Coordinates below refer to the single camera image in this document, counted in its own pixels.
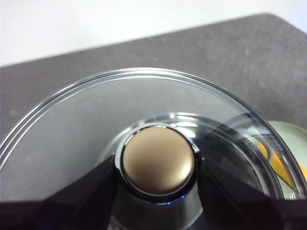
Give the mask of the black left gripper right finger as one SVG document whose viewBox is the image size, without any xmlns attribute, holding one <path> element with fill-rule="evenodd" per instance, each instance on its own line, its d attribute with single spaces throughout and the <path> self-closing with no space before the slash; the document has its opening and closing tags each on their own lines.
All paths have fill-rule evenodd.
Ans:
<svg viewBox="0 0 307 230">
<path fill-rule="evenodd" d="M 211 230 L 305 230 L 306 200 L 276 199 L 201 158 L 198 194 Z"/>
</svg>

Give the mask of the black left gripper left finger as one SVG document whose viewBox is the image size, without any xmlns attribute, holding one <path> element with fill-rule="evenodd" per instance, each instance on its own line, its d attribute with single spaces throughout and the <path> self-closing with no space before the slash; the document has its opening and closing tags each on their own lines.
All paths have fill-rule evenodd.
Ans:
<svg viewBox="0 0 307 230">
<path fill-rule="evenodd" d="M 108 157 L 74 183 L 43 200 L 0 204 L 2 230 L 106 230 L 118 189 Z"/>
</svg>

